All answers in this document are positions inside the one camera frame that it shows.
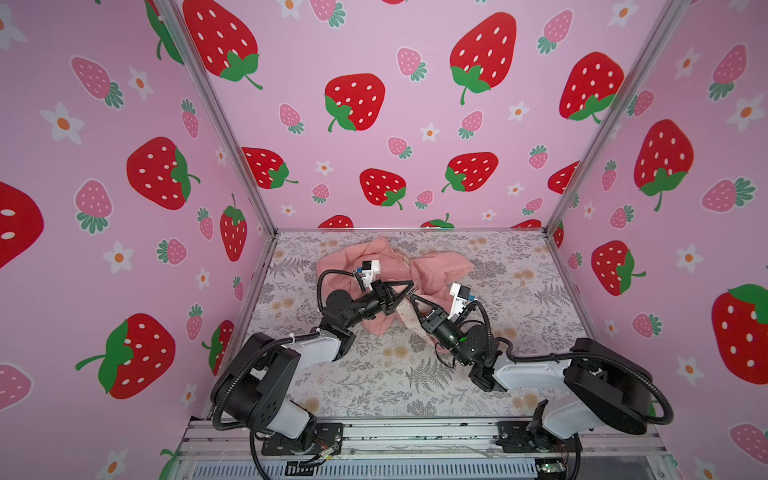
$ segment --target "red strawberry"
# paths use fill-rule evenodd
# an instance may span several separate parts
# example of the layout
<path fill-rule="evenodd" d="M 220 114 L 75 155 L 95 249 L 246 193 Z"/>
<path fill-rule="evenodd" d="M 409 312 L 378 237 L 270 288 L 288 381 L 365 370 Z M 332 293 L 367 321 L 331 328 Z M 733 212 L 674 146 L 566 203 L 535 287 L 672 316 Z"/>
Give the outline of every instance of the red strawberry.
<path fill-rule="evenodd" d="M 603 192 L 607 192 L 613 187 L 616 181 L 616 162 L 610 159 L 605 164 L 605 172 L 603 172 Z"/>
<path fill-rule="evenodd" d="M 513 225 L 511 228 L 541 228 L 541 220 L 526 220 L 525 222 L 520 222 L 517 225 Z"/>
<path fill-rule="evenodd" d="M 528 164 L 536 170 L 542 168 L 547 163 L 547 160 L 549 160 L 549 154 L 544 145 L 536 145 L 528 154 L 531 155 L 528 159 Z"/>
<path fill-rule="evenodd" d="M 190 178 L 187 159 L 174 142 L 157 137 L 139 147 L 128 157 L 128 181 L 139 194 L 168 210 L 178 210 L 189 200 Z"/>
<path fill-rule="evenodd" d="M 568 257 L 568 266 L 573 270 L 581 266 L 581 252 L 573 252 Z"/>
<path fill-rule="evenodd" d="M 227 352 L 234 328 L 235 325 L 231 321 L 224 320 L 210 338 L 210 346 L 206 345 L 205 340 L 203 340 L 203 348 L 210 350 L 210 353 L 208 353 L 208 366 L 210 366 L 210 371 L 214 375 L 219 373 L 219 367 L 221 367 L 221 361 L 224 360 L 224 354 Z"/>
<path fill-rule="evenodd" d="M 217 77 L 240 81 L 259 67 L 259 46 L 253 33 L 236 16 L 214 0 L 184 0 L 184 22 L 205 68 Z"/>
<path fill-rule="evenodd" d="M 627 115 L 630 117 L 640 117 L 654 103 L 654 94 L 648 90 L 643 90 L 635 95 L 627 107 Z"/>
<path fill-rule="evenodd" d="M 661 196 L 680 185 L 693 163 L 694 146 L 688 137 L 672 120 L 658 121 L 643 140 L 634 164 L 634 184 L 649 197 L 659 196 L 654 208 L 658 212 Z"/>
<path fill-rule="evenodd" d="M 175 238 L 161 241 L 155 251 L 159 261 L 171 265 L 178 265 L 187 258 L 187 248 Z"/>
<path fill-rule="evenodd" d="M 288 180 L 288 165 L 275 152 L 263 148 L 243 147 L 243 153 L 259 187 L 269 190 L 282 187 L 285 182 L 299 183 L 297 180 Z"/>
<path fill-rule="evenodd" d="M 480 130 L 481 126 L 482 112 L 480 110 L 473 111 L 462 120 L 462 127 L 459 128 L 458 135 L 464 140 L 469 140 L 475 135 L 476 131 Z"/>
<path fill-rule="evenodd" d="M 194 107 L 192 107 L 192 102 L 189 98 L 185 98 L 181 102 L 181 110 L 181 121 L 187 128 L 190 137 L 197 138 L 197 132 L 200 130 L 200 123 L 197 121 L 197 117 L 195 116 L 197 112 Z"/>
<path fill-rule="evenodd" d="M 475 191 L 485 185 L 497 166 L 498 157 L 491 152 L 453 157 L 445 170 L 445 179 L 449 183 L 440 191 L 445 193 L 449 186 L 457 192 Z"/>
<path fill-rule="evenodd" d="M 754 198 L 757 187 L 746 178 L 739 178 L 736 182 L 729 179 L 717 182 L 701 197 L 701 206 L 719 214 L 724 214 L 733 207 L 743 207 Z"/>
<path fill-rule="evenodd" d="M 317 228 L 354 228 L 352 221 L 346 215 L 335 215 L 322 222 Z"/>
<path fill-rule="evenodd" d="M 422 61 L 422 54 L 411 48 L 400 48 L 397 51 L 397 66 L 400 73 L 410 77 L 411 81 L 421 81 L 427 75 L 427 64 Z"/>
<path fill-rule="evenodd" d="M 377 207 L 400 206 L 400 200 L 406 195 L 406 181 L 396 174 L 384 170 L 369 168 L 360 174 L 360 187 L 366 200 Z"/>
<path fill-rule="evenodd" d="M 243 289 L 245 288 L 243 286 L 243 281 L 240 279 L 239 276 L 236 276 L 234 280 L 232 280 L 232 288 L 235 289 L 235 298 L 238 299 L 240 302 L 243 301 Z"/>
<path fill-rule="evenodd" d="M 634 271 L 634 257 L 624 242 L 613 240 L 592 252 L 592 270 L 608 293 L 619 296 L 629 290 L 633 276 L 645 276 Z"/>
<path fill-rule="evenodd" d="M 416 195 L 416 202 L 414 205 L 416 205 L 416 208 L 419 210 L 424 210 L 429 206 L 429 204 L 432 202 L 432 200 L 435 198 L 435 195 L 432 193 L 431 190 L 424 190 L 420 194 Z"/>
<path fill-rule="evenodd" d="M 27 398 L 34 384 L 24 370 L 13 363 L 0 362 L 0 412 Z"/>
<path fill-rule="evenodd" d="M 526 217 L 528 215 L 533 215 L 533 213 L 541 208 L 541 205 L 544 203 L 544 199 L 539 197 L 535 198 L 528 203 L 525 204 L 525 208 L 523 209 L 523 215 Z"/>
<path fill-rule="evenodd" d="M 547 181 L 547 187 L 556 194 L 562 195 L 565 192 L 565 188 L 568 183 L 571 182 L 571 178 L 574 176 L 574 172 L 578 167 L 578 162 L 574 162 L 565 168 L 562 168 L 552 174 Z"/>
<path fill-rule="evenodd" d="M 368 130 L 376 122 L 384 102 L 384 84 L 370 73 L 336 77 L 326 85 L 326 111 L 333 124 L 346 130 Z"/>
<path fill-rule="evenodd" d="M 105 355 L 92 356 L 74 366 L 80 370 L 97 359 L 104 359 L 98 380 L 115 399 L 128 399 L 160 378 L 174 362 L 176 343 L 157 320 L 136 313 L 112 331 Z"/>
<path fill-rule="evenodd" d="M 233 262 L 237 262 L 243 254 L 245 239 L 248 236 L 247 227 L 243 211 L 237 208 L 235 196 L 232 194 L 232 204 L 221 214 L 219 230 L 227 256 Z"/>
<path fill-rule="evenodd" d="M 605 53 L 593 51 L 578 61 L 571 70 L 560 97 L 560 116 L 584 120 L 611 106 L 624 81 L 624 71 Z"/>
<path fill-rule="evenodd" d="M 515 53 L 515 17 L 499 12 L 486 18 L 458 41 L 451 51 L 453 81 L 474 94 L 491 90 L 504 80 Z"/>
<path fill-rule="evenodd" d="M 112 200 L 100 181 L 86 180 L 74 195 L 74 206 L 80 210 L 75 218 L 83 231 L 95 235 L 109 227 L 107 217 L 112 215 Z"/>
<path fill-rule="evenodd" d="M 544 25 L 544 36 L 538 39 L 538 53 L 548 55 L 557 48 L 558 42 L 565 40 L 574 21 L 572 10 L 565 9 Z"/>
<path fill-rule="evenodd" d="M 768 465 L 768 432 L 763 432 L 751 423 L 742 423 L 732 427 L 728 433 L 742 452 L 763 465 Z"/>
<path fill-rule="evenodd" d="M 43 233 L 43 216 L 27 194 L 0 182 L 0 268 Z"/>
<path fill-rule="evenodd" d="M 408 146 L 408 142 L 402 138 L 390 137 L 386 144 L 389 147 L 389 153 L 392 155 L 397 155 L 403 159 L 410 158 L 413 155 L 413 150 Z"/>
<path fill-rule="evenodd" d="M 203 329 L 203 308 L 196 303 L 192 306 L 187 319 L 187 337 L 193 342 Z"/>
<path fill-rule="evenodd" d="M 328 186 L 325 184 L 319 184 L 312 189 L 312 200 L 314 200 L 316 204 L 324 204 L 330 195 L 331 193 L 328 191 Z"/>
<path fill-rule="evenodd" d="M 304 132 L 304 124 L 301 123 L 301 115 L 295 108 L 288 104 L 280 105 L 280 121 L 288 127 L 292 134 L 301 135 Z"/>
<path fill-rule="evenodd" d="M 637 333 L 640 333 L 647 339 L 653 338 L 653 336 L 661 335 L 662 322 L 659 321 L 659 317 L 654 316 L 653 313 L 641 313 L 634 317 L 632 320 L 632 328 Z"/>
<path fill-rule="evenodd" d="M 445 214 L 445 220 L 435 219 L 422 223 L 422 228 L 453 228 L 453 223 L 448 223 L 448 217 L 451 214 Z"/>
<path fill-rule="evenodd" d="M 344 7 L 341 2 L 336 0 L 310 0 L 312 10 L 315 12 L 315 16 L 321 22 L 328 22 L 328 26 L 331 28 L 338 28 L 344 25 Z"/>
<path fill-rule="evenodd" d="M 768 383 L 768 290 L 728 289 L 712 305 L 712 327 L 725 366 L 749 383 Z"/>
<path fill-rule="evenodd" d="M 563 239 L 565 238 L 565 228 L 563 228 L 563 223 L 558 223 L 558 227 L 554 229 L 554 233 L 552 234 L 552 239 L 554 240 L 554 244 L 557 245 L 558 248 L 560 248 L 560 245 L 563 244 Z"/>
<path fill-rule="evenodd" d="M 208 215 L 208 210 L 201 207 L 197 211 L 197 221 L 200 223 L 200 233 L 203 234 L 205 240 L 212 240 L 214 238 L 214 220 Z"/>
<path fill-rule="evenodd" d="M 624 205 L 624 208 L 619 207 L 616 209 L 608 223 L 613 228 L 622 229 L 627 226 L 627 223 L 632 223 L 634 218 L 634 208 L 631 205 Z"/>
<path fill-rule="evenodd" d="M 718 101 L 725 98 L 736 85 L 733 83 L 741 78 L 746 70 L 746 45 L 739 43 L 728 51 L 728 54 L 715 68 L 710 85 L 710 99 Z"/>
<path fill-rule="evenodd" d="M 108 107 L 112 107 L 115 110 L 120 110 L 125 104 L 123 92 L 120 91 L 120 85 L 109 81 L 109 74 L 104 67 L 95 61 L 78 57 L 77 55 L 72 57 L 71 65 L 72 71 L 77 75 L 80 83 L 83 84 L 83 88 L 93 98 L 103 100 Z"/>
<path fill-rule="evenodd" d="M 157 11 L 154 0 L 144 0 L 144 6 L 147 7 L 147 17 L 149 18 L 149 24 L 152 26 L 152 29 L 157 34 L 157 36 L 160 37 L 160 41 L 157 43 L 157 59 L 162 59 L 160 57 L 160 46 L 165 45 L 165 51 L 168 52 L 170 57 L 184 65 L 184 60 L 181 59 L 181 55 L 179 54 L 173 39 L 170 37 L 168 29 L 165 27 L 162 17 L 160 17 L 160 12 Z"/>

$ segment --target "pink wall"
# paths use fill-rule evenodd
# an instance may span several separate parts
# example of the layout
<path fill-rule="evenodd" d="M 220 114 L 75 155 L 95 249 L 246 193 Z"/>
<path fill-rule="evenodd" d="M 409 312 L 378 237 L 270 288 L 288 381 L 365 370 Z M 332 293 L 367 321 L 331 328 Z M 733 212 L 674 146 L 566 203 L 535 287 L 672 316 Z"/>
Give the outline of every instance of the pink wall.
<path fill-rule="evenodd" d="M 766 18 L 764 2 L 690 7 L 641 88 L 650 94 L 580 189 L 559 250 L 602 340 L 672 402 L 676 419 L 659 431 L 688 479 L 768 478 Z M 728 93 L 713 101 L 710 89 Z M 652 181 L 659 167 L 667 178 Z M 628 252 L 646 276 L 628 276 Z"/>
<path fill-rule="evenodd" d="M 177 1 L 282 228 L 546 223 L 665 3 Z"/>
<path fill-rule="evenodd" d="M 186 68 L 172 47 L 157 58 L 146 5 L 42 6 L 0 5 L 0 476 L 158 478 L 170 458 L 161 451 L 203 414 L 214 381 L 201 342 L 237 321 L 233 279 L 248 290 L 266 236 L 232 164 L 217 161 L 220 140 Z M 194 117 L 182 114 L 185 98 Z M 201 180 L 186 202 L 176 148 Z M 247 225 L 237 261 L 220 235 L 231 194 L 246 221 L 238 244 Z M 210 213 L 202 230 L 200 207 Z M 156 250 L 171 239 L 163 263 Z"/>

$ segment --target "pink cloth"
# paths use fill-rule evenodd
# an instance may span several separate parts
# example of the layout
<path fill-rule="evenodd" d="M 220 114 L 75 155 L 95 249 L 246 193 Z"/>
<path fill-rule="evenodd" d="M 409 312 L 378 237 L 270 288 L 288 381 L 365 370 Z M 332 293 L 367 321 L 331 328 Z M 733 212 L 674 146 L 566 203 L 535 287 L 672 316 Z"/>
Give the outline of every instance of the pink cloth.
<path fill-rule="evenodd" d="M 456 252 L 434 252 L 420 258 L 408 258 L 404 252 L 393 250 L 386 238 L 379 237 L 371 243 L 352 245 L 317 260 L 317 274 L 319 276 L 328 269 L 349 272 L 362 266 L 362 262 L 366 260 L 378 260 L 381 263 L 381 273 L 377 280 L 413 280 L 417 294 L 446 310 L 451 308 L 453 300 L 447 286 L 475 268 L 469 260 Z M 353 298 L 362 295 L 357 280 L 351 276 L 326 276 L 323 280 L 323 299 L 334 290 L 346 290 Z M 408 300 L 403 300 L 403 303 L 407 303 L 407 310 L 412 313 L 413 308 Z M 399 318 L 419 336 L 427 337 L 426 334 L 422 335 L 423 331 L 418 322 L 414 324 L 415 315 L 412 318 L 408 314 L 404 316 L 407 318 L 402 318 L 398 313 L 386 317 L 380 313 L 373 320 L 363 320 L 362 326 L 380 336 L 392 325 L 395 318 Z"/>

